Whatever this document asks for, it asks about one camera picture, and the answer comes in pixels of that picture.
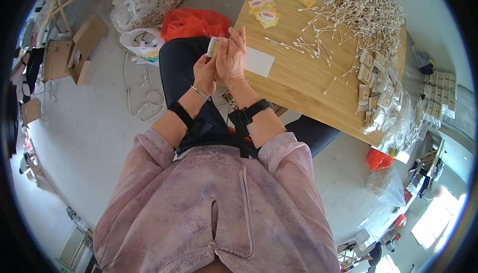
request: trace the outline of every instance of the cardboard box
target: cardboard box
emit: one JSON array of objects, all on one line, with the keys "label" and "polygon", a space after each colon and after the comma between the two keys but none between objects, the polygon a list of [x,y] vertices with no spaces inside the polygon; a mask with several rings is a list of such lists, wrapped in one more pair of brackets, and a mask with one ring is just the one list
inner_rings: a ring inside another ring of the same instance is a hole
[{"label": "cardboard box", "polygon": [[28,124],[40,118],[40,101],[32,98],[28,103],[21,105],[21,117],[23,125],[28,128]]},{"label": "cardboard box", "polygon": [[108,27],[96,14],[89,16],[73,36],[75,47],[68,62],[70,76],[76,85],[83,85],[91,60],[88,55],[96,44],[106,35]]},{"label": "cardboard box", "polygon": [[50,41],[48,43],[43,82],[69,75],[67,66],[72,48],[72,41]]}]

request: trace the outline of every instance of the wooden table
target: wooden table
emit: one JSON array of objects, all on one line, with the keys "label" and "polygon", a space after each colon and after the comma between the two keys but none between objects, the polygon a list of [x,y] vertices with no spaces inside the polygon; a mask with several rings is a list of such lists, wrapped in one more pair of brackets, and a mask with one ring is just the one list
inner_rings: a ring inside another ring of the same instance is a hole
[{"label": "wooden table", "polygon": [[[297,9],[305,8],[305,6],[295,0],[274,0],[281,17],[276,27],[264,29],[255,17],[248,13],[248,1],[251,0],[246,0],[242,6],[235,28],[238,30],[242,26],[246,27],[248,47],[275,57],[267,78],[245,71],[245,76],[249,79],[252,88],[268,101],[307,115],[371,145],[379,146],[383,134],[372,132],[364,135],[365,112],[355,115],[358,105],[355,90],[358,90],[360,84],[357,73],[352,73],[348,85],[345,84],[348,75],[342,77],[349,71],[352,62],[354,65],[359,64],[358,60],[354,61],[357,37],[352,37],[339,46],[338,31],[333,40],[331,32],[323,32],[320,35],[323,44],[334,52],[331,54],[331,67],[329,67],[323,57],[312,59],[307,53],[302,54],[296,50],[285,49],[280,45],[272,46],[270,41],[264,39],[266,36],[292,46],[292,42],[301,36],[307,43],[314,43],[316,38],[312,26],[304,32],[301,31],[307,26],[307,22],[316,15],[314,11],[298,11]],[[317,0],[317,6],[321,7],[324,1]],[[333,22],[319,16],[315,25],[326,27],[333,25]],[[349,32],[347,37],[344,37],[344,33],[348,29],[339,26],[344,40],[352,35]],[[401,39],[397,62],[400,80],[405,65],[405,25],[402,27]],[[334,77],[337,77],[337,80],[324,95],[324,91]]]}]

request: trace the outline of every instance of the electrical cord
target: electrical cord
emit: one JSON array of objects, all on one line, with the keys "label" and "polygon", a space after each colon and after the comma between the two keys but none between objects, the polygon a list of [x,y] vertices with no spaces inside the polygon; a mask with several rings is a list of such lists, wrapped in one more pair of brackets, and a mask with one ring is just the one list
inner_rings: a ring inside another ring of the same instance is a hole
[{"label": "electrical cord", "polygon": [[[148,67],[148,65],[146,65],[146,68],[148,69],[148,75],[149,75],[149,81],[151,83],[151,87],[153,89],[152,92],[148,93],[146,98],[144,99],[145,100],[145,103],[143,104],[143,106],[141,106],[141,108],[138,110],[138,112],[136,114],[133,114],[131,112],[131,104],[130,104],[130,95],[129,95],[129,84],[128,84],[128,79],[126,78],[126,65],[128,64],[128,58],[129,58],[129,53],[128,53],[128,50],[126,50],[126,60],[124,62],[124,80],[126,81],[126,87],[127,87],[127,90],[128,90],[128,109],[129,109],[129,113],[133,116],[137,116],[142,122],[148,122],[148,121],[151,121],[153,120],[154,118],[158,117],[163,111],[164,111],[164,106],[166,105],[166,100],[164,98],[164,95],[157,91],[155,88],[154,88],[154,85],[152,84],[152,80],[151,80],[151,72],[150,72],[150,69]],[[154,103],[149,103],[148,102],[148,98],[150,95],[152,94],[158,94],[158,96],[161,98],[161,100],[163,100],[163,103],[158,105],[158,104],[154,104]],[[155,115],[153,116],[152,118],[150,118],[149,120],[143,120],[141,117],[140,117],[140,113],[141,111],[146,108],[146,106],[156,106],[156,107],[161,107],[161,110]]]}]

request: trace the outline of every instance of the clear plastic bag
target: clear plastic bag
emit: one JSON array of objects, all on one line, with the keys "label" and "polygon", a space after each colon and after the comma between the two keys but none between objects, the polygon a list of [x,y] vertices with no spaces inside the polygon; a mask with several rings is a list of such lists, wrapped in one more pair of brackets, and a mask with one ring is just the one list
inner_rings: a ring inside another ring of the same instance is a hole
[{"label": "clear plastic bag", "polygon": [[111,22],[120,33],[159,24],[182,0],[118,0]]},{"label": "clear plastic bag", "polygon": [[377,200],[391,206],[405,206],[405,190],[395,168],[373,170],[368,174],[367,190]]}]

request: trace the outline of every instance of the concrete floor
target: concrete floor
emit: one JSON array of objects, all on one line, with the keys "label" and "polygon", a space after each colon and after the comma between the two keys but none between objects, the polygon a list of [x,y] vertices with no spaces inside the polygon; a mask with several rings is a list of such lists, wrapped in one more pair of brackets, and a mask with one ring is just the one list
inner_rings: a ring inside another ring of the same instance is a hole
[{"label": "concrete floor", "polygon": [[[105,0],[108,19],[111,1]],[[181,7],[213,9],[234,23],[243,1],[185,0]],[[57,80],[54,95],[45,93],[42,99],[47,121],[31,123],[30,136],[52,186],[94,228],[115,187],[135,134],[145,132],[152,122],[143,123],[129,114],[123,77],[125,55],[118,46],[119,34],[105,19],[102,0],[75,1],[66,13],[74,31],[88,14],[97,13],[108,24],[108,34],[90,55],[92,64],[85,85],[76,86],[66,77]],[[161,89],[158,68],[150,69],[155,87]],[[147,75],[146,66],[128,62],[127,75],[131,108],[136,112],[142,98],[151,91],[149,86],[140,87]],[[155,111],[155,108],[146,109],[144,116]],[[393,207],[380,204],[367,192],[369,168],[365,159],[369,149],[368,144],[341,133],[314,158],[315,182],[337,244],[353,238],[363,228],[380,237],[398,216],[391,213]],[[410,164],[395,162],[394,166],[404,177]],[[368,222],[356,228],[367,217]]]}]

